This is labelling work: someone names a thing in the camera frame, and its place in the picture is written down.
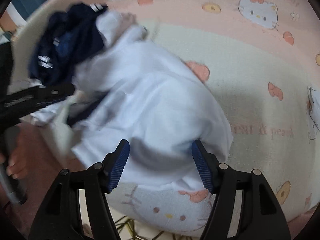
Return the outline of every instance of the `hello kitty print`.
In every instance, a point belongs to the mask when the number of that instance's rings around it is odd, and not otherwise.
[[[268,29],[276,29],[278,7],[265,0],[240,0],[239,12],[253,23]]]

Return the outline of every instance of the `silver screw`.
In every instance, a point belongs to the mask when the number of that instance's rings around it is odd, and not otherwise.
[[[219,164],[219,168],[222,169],[222,170],[226,170],[228,168],[228,165],[225,164],[225,163],[220,163]]]
[[[60,175],[61,176],[67,175],[68,173],[69,173],[68,169],[63,169],[63,170],[60,171]]]
[[[261,171],[255,169],[255,170],[253,170],[253,174],[257,175],[257,176],[260,176],[261,175]]]
[[[103,166],[102,163],[95,163],[95,164],[93,165],[93,167],[94,167],[96,170],[101,169],[102,166]]]

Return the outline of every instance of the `pile of clothes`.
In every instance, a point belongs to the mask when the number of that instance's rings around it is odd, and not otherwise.
[[[233,140],[230,125],[197,76],[180,58],[146,40],[147,34],[134,15],[74,5],[50,18],[30,77],[44,86],[73,82],[86,94],[88,100],[72,105],[67,120],[81,131],[72,151],[85,167],[126,139],[130,157],[121,182],[201,190],[191,143],[200,139],[225,162]],[[37,114],[40,122],[48,121]]]

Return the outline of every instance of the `human hand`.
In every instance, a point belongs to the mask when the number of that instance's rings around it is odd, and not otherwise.
[[[9,157],[9,165],[7,167],[8,176],[12,175],[14,179],[23,179],[27,175],[26,149],[21,134],[17,137],[17,147],[13,150]],[[0,152],[0,163],[4,163],[6,158]]]

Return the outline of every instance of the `dark blue clothing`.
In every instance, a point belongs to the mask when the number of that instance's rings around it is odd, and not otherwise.
[[[93,8],[80,3],[51,15],[29,64],[30,78],[44,86],[71,82],[75,65],[103,49],[96,18],[108,7]]]

